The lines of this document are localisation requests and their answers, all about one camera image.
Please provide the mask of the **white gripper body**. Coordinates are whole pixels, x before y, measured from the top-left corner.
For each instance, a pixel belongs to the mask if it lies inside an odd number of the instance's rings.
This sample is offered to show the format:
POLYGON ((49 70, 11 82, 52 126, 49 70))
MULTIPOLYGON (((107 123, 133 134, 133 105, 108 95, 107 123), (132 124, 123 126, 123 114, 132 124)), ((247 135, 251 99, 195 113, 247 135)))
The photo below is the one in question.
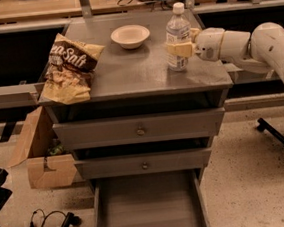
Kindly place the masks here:
POLYGON ((220 57, 221 41, 224 36, 223 28, 208 28, 201 31, 195 39, 194 53, 206 61, 217 61, 220 57))

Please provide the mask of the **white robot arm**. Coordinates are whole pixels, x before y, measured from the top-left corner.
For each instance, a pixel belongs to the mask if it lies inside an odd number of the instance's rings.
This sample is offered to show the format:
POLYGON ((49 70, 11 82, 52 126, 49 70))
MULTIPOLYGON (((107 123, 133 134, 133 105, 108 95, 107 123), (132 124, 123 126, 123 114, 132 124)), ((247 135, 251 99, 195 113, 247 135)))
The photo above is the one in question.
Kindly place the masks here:
MULTIPOLYGON (((252 72, 274 71, 284 84, 284 28, 251 33, 206 29, 187 48, 197 61, 226 60, 252 72)), ((263 119, 256 127, 236 111, 224 120, 206 168, 211 227, 284 227, 284 136, 263 119)))

